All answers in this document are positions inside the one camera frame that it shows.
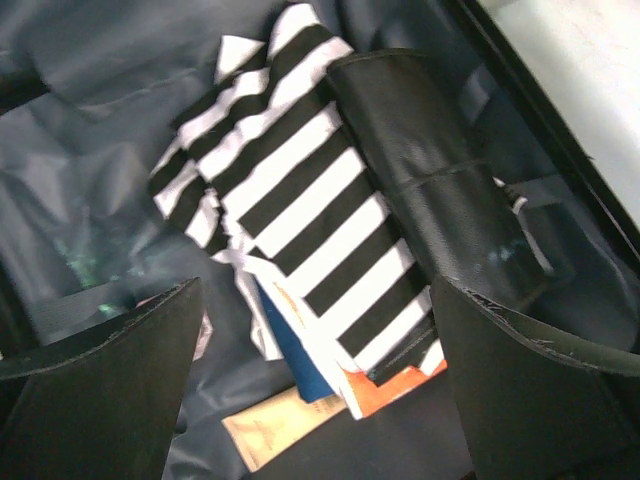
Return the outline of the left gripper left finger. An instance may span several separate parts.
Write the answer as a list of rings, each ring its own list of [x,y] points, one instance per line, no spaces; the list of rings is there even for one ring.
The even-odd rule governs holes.
[[[161,478],[202,316],[190,279],[2,360],[2,478]]]

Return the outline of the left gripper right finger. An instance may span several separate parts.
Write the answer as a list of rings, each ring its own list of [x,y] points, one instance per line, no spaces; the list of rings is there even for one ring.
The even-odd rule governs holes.
[[[638,355],[446,277],[430,295],[476,478],[638,478]]]

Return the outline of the yellow Pikachu suitcase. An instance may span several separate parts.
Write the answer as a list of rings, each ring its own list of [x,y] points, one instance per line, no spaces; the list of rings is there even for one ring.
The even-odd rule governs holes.
[[[197,279],[203,316],[159,479],[478,479],[447,361],[369,417],[346,407],[256,472],[222,425],[297,386],[261,283],[168,222],[148,184],[177,118],[215,88],[223,38],[267,42],[293,3],[350,46],[325,79],[427,281],[439,340],[430,290],[446,276],[424,273],[328,81],[353,55],[429,57],[480,152],[522,153],[535,174],[561,176],[639,278],[635,1],[5,1],[1,362]]]

